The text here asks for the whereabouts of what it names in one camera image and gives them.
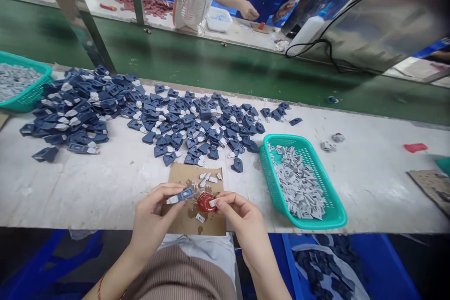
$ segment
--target blue stool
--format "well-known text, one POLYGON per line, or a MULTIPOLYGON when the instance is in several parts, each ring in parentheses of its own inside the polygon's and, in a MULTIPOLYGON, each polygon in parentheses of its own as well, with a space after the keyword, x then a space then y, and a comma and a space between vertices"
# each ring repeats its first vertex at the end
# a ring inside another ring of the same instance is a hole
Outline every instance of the blue stool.
POLYGON ((100 254, 103 248, 103 244, 100 242, 103 231, 97 231, 91 235, 86 248, 81 253, 69 259, 53 256, 53 252, 66 232, 68 230, 55 230, 53 232, 51 238, 39 253, 0 287, 0 299, 21 300, 33 297, 35 294, 46 290, 56 280, 100 254), (47 263, 55 265, 45 270, 47 263))

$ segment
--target pile of red parts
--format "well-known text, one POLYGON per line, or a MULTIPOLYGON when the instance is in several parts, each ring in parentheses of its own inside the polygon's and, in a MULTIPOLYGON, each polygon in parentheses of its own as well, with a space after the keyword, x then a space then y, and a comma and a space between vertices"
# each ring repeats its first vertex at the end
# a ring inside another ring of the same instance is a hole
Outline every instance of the pile of red parts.
MULTIPOLYGON (((116 0, 118 3, 123 4, 120 10, 135 11, 133 0, 116 0)), ((159 16, 161 19, 166 20, 167 13, 171 13, 173 9, 173 2, 165 0, 143 0, 145 13, 147 15, 152 14, 154 17, 159 16)))

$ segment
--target black cable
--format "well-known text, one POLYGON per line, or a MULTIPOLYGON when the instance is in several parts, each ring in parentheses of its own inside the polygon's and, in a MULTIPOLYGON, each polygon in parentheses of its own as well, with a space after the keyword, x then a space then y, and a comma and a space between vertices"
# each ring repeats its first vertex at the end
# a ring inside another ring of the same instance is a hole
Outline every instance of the black cable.
MULTIPOLYGON (((345 13, 348 12, 350 9, 352 9, 353 7, 355 7, 355 6, 356 6, 357 4, 359 4, 361 1, 363 1, 363 0, 354 0, 354 1, 352 1, 352 2, 351 2, 351 3, 350 3, 350 4, 349 4, 349 5, 348 5, 341 13, 339 13, 335 18, 333 18, 333 20, 331 20, 331 22, 328 24, 328 26, 323 30, 323 32, 320 34, 320 36, 319 36, 315 41, 310 42, 310 43, 306 43, 306 44, 295 44, 295 45, 289 46, 289 48, 287 48, 286 51, 285 51, 285 56, 286 56, 286 58, 288 58, 288 59, 295 58, 295 57, 297 57, 297 56, 300 56, 300 55, 306 53, 306 52, 309 51, 312 47, 314 47, 316 44, 318 44, 318 43, 325 43, 325 44, 329 47, 329 51, 330 51, 330 53, 329 53, 329 58, 330 58, 331 63, 332 63, 333 66, 336 68, 336 70, 337 70, 338 73, 340 73, 340 74, 344 73, 344 72, 339 68, 339 66, 338 66, 338 64, 336 63, 336 61, 333 59, 333 55, 332 55, 332 49, 333 49, 333 47, 332 47, 331 42, 330 42, 329 40, 327 40, 327 39, 323 39, 322 37, 324 36, 324 34, 325 34, 325 32, 327 31, 327 29, 328 29, 334 22, 336 22, 336 20, 337 20, 338 18, 340 18, 343 14, 345 14, 345 13), (306 50, 304 50, 304 51, 302 51, 302 52, 296 54, 296 55, 293 55, 293 56, 287 55, 287 52, 289 51, 289 49, 291 49, 292 47, 301 46, 301 45, 310 45, 310 47, 307 48, 306 50)), ((352 70, 353 70, 353 71, 356 71, 356 72, 358 72, 358 71, 371 72, 371 73, 376 72, 376 71, 373 71, 373 70, 368 69, 368 68, 359 68, 359 67, 356 67, 356 66, 354 66, 353 64, 351 64, 351 63, 348 62, 348 61, 345 61, 345 62, 347 62, 348 64, 350 64, 352 67, 354 67, 354 69, 352 69, 352 70)))

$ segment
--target cardboard piece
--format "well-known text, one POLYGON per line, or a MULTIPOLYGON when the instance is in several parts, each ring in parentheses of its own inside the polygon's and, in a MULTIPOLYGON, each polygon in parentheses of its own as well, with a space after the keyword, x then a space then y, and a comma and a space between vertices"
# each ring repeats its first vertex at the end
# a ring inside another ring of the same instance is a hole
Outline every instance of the cardboard piece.
POLYGON ((258 33, 263 33, 263 34, 269 34, 272 32, 272 26, 268 26, 268 25, 264 25, 264 27, 262 29, 259 29, 259 26, 261 25, 260 22, 251 22, 250 26, 252 27, 252 29, 258 33))
MULTIPOLYGON (((213 177, 216 177, 216 174, 219 173, 223 177, 222 168, 208 169, 195 165, 173 163, 170 169, 169 182, 190 185, 189 181, 192 181, 200 184, 199 176, 202 173, 211 173, 213 177)), ((225 217, 216 212, 201 212, 197 208, 197 197, 202 191, 207 191, 215 197, 223 190, 224 182, 222 180, 219 180, 217 183, 207 181, 204 189, 200 187, 194 189, 195 197, 187 200, 187 204, 179 212, 167 233, 224 236, 226 234, 225 217), (195 218, 197 213, 200 213, 205 218, 203 224, 195 218)), ((162 214, 166 214, 171 207, 172 205, 164 205, 162 214)))
POLYGON ((450 202, 441 198, 441 195, 450 196, 450 180, 438 176, 436 170, 408 171, 408 175, 422 189, 441 211, 450 218, 450 202))

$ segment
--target blue bin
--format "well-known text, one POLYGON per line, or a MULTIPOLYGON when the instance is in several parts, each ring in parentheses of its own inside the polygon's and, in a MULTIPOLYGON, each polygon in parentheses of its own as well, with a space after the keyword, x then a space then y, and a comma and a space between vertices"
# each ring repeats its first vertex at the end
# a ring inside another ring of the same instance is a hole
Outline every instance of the blue bin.
MULTIPOLYGON (((292 298, 315 300, 316 297, 311 293, 309 282, 305 278, 299 277, 292 247, 301 244, 317 244, 316 241, 306 235, 283 233, 281 236, 289 273, 292 276, 292 282, 286 283, 292 298)), ((350 241, 362 261, 362 273, 367 277, 367 282, 364 280, 361 282, 372 300, 421 299, 386 234, 354 234, 350 236, 350 241)), ((285 264, 283 265, 282 262, 284 257, 280 258, 279 255, 276 255, 276 258, 282 275, 286 275, 288 272, 281 270, 283 266, 285 269, 285 264)))

